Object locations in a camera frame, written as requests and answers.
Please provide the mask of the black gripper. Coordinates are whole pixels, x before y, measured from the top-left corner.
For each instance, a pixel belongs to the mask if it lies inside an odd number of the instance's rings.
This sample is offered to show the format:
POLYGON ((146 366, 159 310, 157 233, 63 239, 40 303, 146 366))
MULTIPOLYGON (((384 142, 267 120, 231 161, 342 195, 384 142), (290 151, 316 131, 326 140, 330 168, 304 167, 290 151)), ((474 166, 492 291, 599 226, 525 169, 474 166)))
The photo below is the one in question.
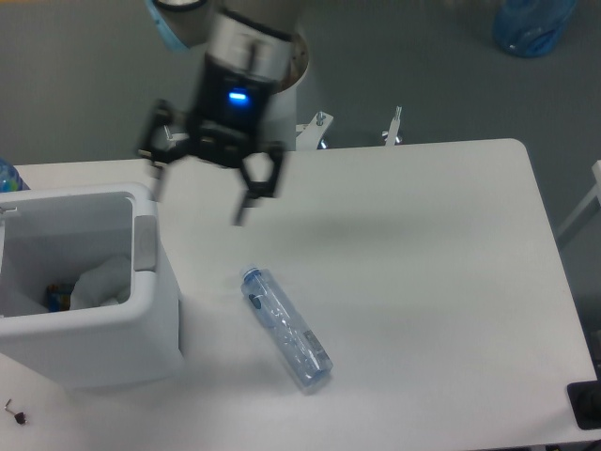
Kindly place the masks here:
POLYGON ((257 147, 259 123, 267 110, 277 83, 219 64, 207 56, 204 68, 186 115, 163 99, 155 101, 147 115, 136 154, 147 161, 154 179, 151 192, 160 201, 167 167, 183 158, 184 144, 190 154, 209 163, 238 168, 246 186, 233 217, 242 226, 245 211, 261 198, 275 198, 285 162, 285 146, 270 141, 257 147), (271 171, 264 180, 254 180, 246 160, 266 154, 271 171))

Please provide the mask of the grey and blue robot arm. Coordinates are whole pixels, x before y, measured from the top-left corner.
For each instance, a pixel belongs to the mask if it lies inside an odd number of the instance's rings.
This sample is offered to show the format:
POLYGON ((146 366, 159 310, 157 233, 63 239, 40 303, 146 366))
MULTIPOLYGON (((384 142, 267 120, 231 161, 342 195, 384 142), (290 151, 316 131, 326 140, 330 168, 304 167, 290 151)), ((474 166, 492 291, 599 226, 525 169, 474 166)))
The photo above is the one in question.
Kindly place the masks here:
POLYGON ((191 106, 158 100, 137 153, 162 178, 185 157, 236 169, 246 185, 234 223, 261 198, 276 196, 286 146, 265 138, 270 103, 290 67, 302 1, 148 1, 165 44, 204 45, 203 71, 191 106))

